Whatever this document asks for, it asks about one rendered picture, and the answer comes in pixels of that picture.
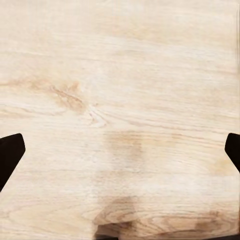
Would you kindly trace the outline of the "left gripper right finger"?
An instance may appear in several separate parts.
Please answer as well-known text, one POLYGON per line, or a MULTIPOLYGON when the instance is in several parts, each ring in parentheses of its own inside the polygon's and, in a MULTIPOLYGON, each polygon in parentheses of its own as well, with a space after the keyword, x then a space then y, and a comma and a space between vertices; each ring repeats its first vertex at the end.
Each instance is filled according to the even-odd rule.
POLYGON ((240 134, 229 133, 224 150, 240 172, 240 134))

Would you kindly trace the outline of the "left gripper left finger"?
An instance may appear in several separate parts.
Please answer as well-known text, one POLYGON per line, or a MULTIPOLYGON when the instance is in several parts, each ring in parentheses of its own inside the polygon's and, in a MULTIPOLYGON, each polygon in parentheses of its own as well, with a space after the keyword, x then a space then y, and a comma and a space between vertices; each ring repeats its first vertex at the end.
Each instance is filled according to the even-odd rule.
POLYGON ((0 138, 0 192, 26 151, 21 133, 0 138))

